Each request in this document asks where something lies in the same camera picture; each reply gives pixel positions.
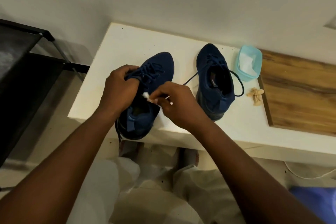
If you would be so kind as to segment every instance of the white tabletop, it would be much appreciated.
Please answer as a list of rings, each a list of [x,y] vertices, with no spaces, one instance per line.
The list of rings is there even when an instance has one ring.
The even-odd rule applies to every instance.
[[[140,66],[159,52],[171,53],[175,64],[173,82],[183,84],[196,73],[196,57],[205,44],[207,42],[112,23],[68,117],[79,121],[88,119],[98,107],[105,79],[112,70],[125,64]],[[216,47],[225,57],[229,68],[233,69],[239,49],[219,44]],[[233,80],[235,93],[239,95],[240,83],[234,76]],[[256,79],[243,83],[246,92],[252,87],[259,87]],[[192,79],[188,86],[196,95],[198,77]],[[235,141],[336,154],[336,137],[271,128],[264,107],[253,106],[252,99],[246,95],[236,98],[224,117],[216,123]],[[184,140],[181,133],[188,134],[166,118],[162,111],[155,120],[154,128],[180,134],[181,137],[176,137],[176,140]],[[158,143],[165,144],[165,139],[158,139]]]

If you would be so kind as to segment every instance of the forearm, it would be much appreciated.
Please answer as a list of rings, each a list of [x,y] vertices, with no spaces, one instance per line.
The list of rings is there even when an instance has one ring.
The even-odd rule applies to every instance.
[[[0,223],[65,223],[117,115],[95,113],[80,125],[0,201]]]
[[[205,120],[191,133],[213,158],[247,222],[322,223],[214,122]]]

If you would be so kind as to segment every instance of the shoelace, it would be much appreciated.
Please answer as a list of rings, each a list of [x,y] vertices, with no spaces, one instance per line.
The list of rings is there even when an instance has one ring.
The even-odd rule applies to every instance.
[[[215,55],[208,54],[208,55],[207,55],[207,64],[206,64],[204,67],[201,68],[201,71],[202,71],[204,68],[206,68],[206,67],[208,66],[209,63],[210,63],[211,65],[214,65],[214,64],[219,65],[219,66],[221,67],[221,69],[224,70],[223,66],[225,65],[225,61],[220,60],[220,59],[219,59],[218,57],[216,57]],[[230,71],[230,73],[233,73],[233,74],[235,75],[235,77],[237,77],[238,81],[239,81],[240,84],[241,84],[241,88],[242,88],[242,90],[243,90],[243,92],[242,92],[240,95],[234,95],[234,96],[235,96],[235,97],[241,97],[242,95],[244,95],[244,92],[245,92],[244,85],[243,85],[243,83],[241,82],[239,76],[238,76],[235,72],[233,72],[233,71],[231,71],[231,70],[229,70],[229,71]],[[198,72],[195,73],[195,74],[194,74],[188,81],[186,81],[183,85],[186,85],[188,82],[190,82],[190,81],[191,81],[197,74],[198,74]]]
[[[162,66],[158,63],[152,63],[149,62],[147,64],[145,64],[144,66],[141,66],[137,73],[134,74],[134,76],[140,76],[142,79],[143,78],[147,78],[146,82],[143,82],[142,80],[140,80],[140,83],[145,87],[148,88],[146,86],[146,84],[150,84],[153,81],[156,80],[156,78],[158,78],[160,76],[159,72],[164,73],[165,71],[162,69]]]
[[[207,64],[206,64],[204,67],[201,68],[201,71],[202,71],[205,67],[207,67],[207,65],[208,65],[209,63],[211,63],[212,65],[213,65],[213,64],[219,65],[219,66],[224,70],[223,66],[225,65],[225,61],[220,60],[220,59],[219,59],[218,57],[216,57],[215,55],[208,54],[208,56],[207,56]],[[143,77],[143,76],[147,76],[147,77],[151,80],[149,83],[151,83],[151,82],[154,81],[157,77],[160,76],[160,74],[158,74],[157,72],[162,72],[162,73],[164,73],[164,71],[162,70],[162,66],[161,66],[160,64],[157,64],[157,63],[148,63],[148,64],[146,64],[145,66],[140,67],[139,70],[141,71],[141,77]],[[230,73],[233,73],[233,74],[237,77],[237,79],[238,79],[238,81],[240,82],[241,87],[242,87],[242,89],[243,89],[243,92],[242,92],[241,95],[234,95],[234,96],[235,96],[235,97],[241,97],[242,95],[244,95],[244,92],[245,92],[243,83],[241,82],[239,76],[238,76],[235,72],[233,72],[233,71],[231,71],[231,70],[229,70],[229,71],[230,71]],[[186,81],[183,85],[186,85],[188,82],[190,82],[190,81],[191,81],[197,74],[198,74],[198,72],[195,73],[195,74],[194,74],[188,81]],[[118,140],[119,140],[119,145],[120,145],[120,143],[121,143],[121,134],[120,134],[119,129],[117,128],[117,122],[118,122],[118,119],[115,121],[114,126],[115,126],[115,130],[116,130],[116,132],[117,132],[117,135],[118,135]]]

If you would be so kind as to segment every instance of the person's right arm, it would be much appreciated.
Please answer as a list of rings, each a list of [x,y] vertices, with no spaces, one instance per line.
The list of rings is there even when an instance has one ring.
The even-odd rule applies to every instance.
[[[247,223],[323,223],[208,118],[189,87],[166,82],[150,99],[208,151]]]

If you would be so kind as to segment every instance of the leg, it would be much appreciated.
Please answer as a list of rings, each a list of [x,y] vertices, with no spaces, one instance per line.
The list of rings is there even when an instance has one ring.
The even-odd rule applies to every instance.
[[[121,191],[132,188],[140,174],[133,149],[137,142],[121,144],[115,160],[95,160],[82,184],[67,224],[107,224]]]
[[[185,166],[196,150],[186,149]],[[241,211],[219,170],[202,171],[190,164],[178,170],[173,176],[173,192],[186,200],[199,214],[204,224],[245,223]]]

